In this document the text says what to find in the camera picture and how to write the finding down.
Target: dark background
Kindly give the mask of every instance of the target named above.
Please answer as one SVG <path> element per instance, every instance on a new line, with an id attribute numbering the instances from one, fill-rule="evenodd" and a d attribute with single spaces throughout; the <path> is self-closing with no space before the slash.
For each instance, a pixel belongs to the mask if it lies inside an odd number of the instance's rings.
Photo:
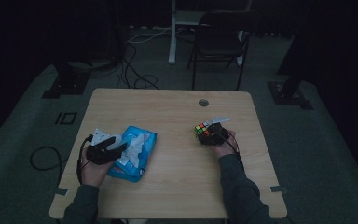
<path id="1" fill-rule="evenodd" d="M 227 7 L 236 1 L 178 0 L 178 9 Z M 0 126 L 27 87 L 57 58 L 115 56 L 118 24 L 168 27 L 171 1 L 0 1 Z M 254 1 L 260 35 L 294 36 L 278 74 L 314 84 L 358 162 L 358 1 Z"/>

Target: table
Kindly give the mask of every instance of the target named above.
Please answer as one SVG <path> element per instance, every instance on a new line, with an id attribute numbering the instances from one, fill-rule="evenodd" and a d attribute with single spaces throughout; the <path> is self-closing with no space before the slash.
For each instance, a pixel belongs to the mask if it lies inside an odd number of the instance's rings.
<path id="1" fill-rule="evenodd" d="M 205 99 L 208 106 L 199 105 Z M 76 160 L 82 141 L 95 128 L 123 133 L 129 125 L 158 133 L 142 179 L 132 183 L 108 176 L 99 195 L 99 218 L 227 218 L 219 183 L 217 158 L 193 134 L 207 119 L 237 133 L 246 174 L 260 188 L 272 217 L 285 217 L 286 207 L 252 97 L 238 91 L 164 91 L 97 89 L 92 94 L 50 216 L 62 218 L 76 195 Z"/>
<path id="2" fill-rule="evenodd" d="M 248 0 L 245 10 L 249 10 L 252 0 Z M 187 11 L 176 10 L 176 0 L 172 0 L 172 18 L 171 18 L 171 44 L 170 54 L 168 56 L 168 63 L 175 64 L 176 61 L 176 25 L 190 25 L 197 26 L 199 20 L 205 12 L 203 11 Z M 237 64 L 241 66 L 242 57 L 237 58 Z"/>

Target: gray carpet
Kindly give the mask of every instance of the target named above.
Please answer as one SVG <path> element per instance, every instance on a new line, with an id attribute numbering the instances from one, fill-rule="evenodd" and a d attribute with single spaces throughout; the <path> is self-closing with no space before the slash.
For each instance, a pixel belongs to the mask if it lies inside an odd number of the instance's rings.
<path id="1" fill-rule="evenodd" d="M 153 32 L 159 31 L 131 31 L 132 34 Z M 276 222 L 358 223 L 358 167 L 316 88 L 306 82 L 300 85 L 314 110 L 275 105 L 269 93 L 267 81 L 287 79 L 275 74 L 290 43 L 291 40 L 280 37 L 253 37 L 240 88 L 253 96 L 277 177 L 288 189 L 283 197 L 290 219 Z M 191 44 L 178 39 L 174 65 L 168 64 L 169 44 L 167 36 L 134 44 L 137 53 L 131 65 L 142 76 L 156 77 L 156 85 L 161 89 L 190 90 L 191 70 L 186 69 L 186 64 Z M 133 52 L 133 48 L 127 48 L 127 60 Z M 225 69 L 224 66 L 220 63 L 200 65 L 196 89 L 233 90 L 239 68 L 231 65 Z M 41 99 L 57 76 L 52 66 L 34 80 L 0 129 L 0 223 L 55 223 L 48 210 L 59 169 L 38 171 L 30 164 L 30 156 L 40 147 L 54 147 L 63 159 L 68 157 L 93 90 L 127 88 L 120 80 L 121 71 L 118 68 L 117 71 L 96 72 L 83 95 L 63 95 L 60 99 Z M 133 84 L 136 75 L 129 71 L 128 78 Z M 66 113 L 69 121 L 73 113 L 76 118 L 72 124 L 65 124 L 68 120 L 61 124 L 60 120 L 57 122 L 60 113 Z M 40 167 L 57 162 L 57 155 L 50 149 L 34 156 L 34 163 Z M 148 223 L 208 221 L 149 220 Z"/>

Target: blue plastic bag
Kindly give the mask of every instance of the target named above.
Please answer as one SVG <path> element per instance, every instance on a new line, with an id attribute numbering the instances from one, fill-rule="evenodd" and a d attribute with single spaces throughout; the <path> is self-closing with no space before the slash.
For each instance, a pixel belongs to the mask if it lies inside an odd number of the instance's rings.
<path id="1" fill-rule="evenodd" d="M 114 162 L 107 174 L 137 182 L 146 170 L 147 161 L 157 140 L 157 134 L 130 126 L 122 137 L 120 144 L 127 143 L 127 149 L 123 151 L 122 157 Z"/>

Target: black chair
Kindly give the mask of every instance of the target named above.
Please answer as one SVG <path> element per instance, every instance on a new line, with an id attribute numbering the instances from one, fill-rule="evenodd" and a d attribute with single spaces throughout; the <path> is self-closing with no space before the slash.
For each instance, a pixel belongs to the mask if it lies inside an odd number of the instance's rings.
<path id="1" fill-rule="evenodd" d="M 193 62 L 193 84 L 196 82 L 197 62 L 228 62 L 226 67 L 242 56 L 237 91 L 241 84 L 249 37 L 256 32 L 260 14 L 255 11 L 215 11 L 205 13 L 195 28 L 195 40 L 187 68 Z"/>

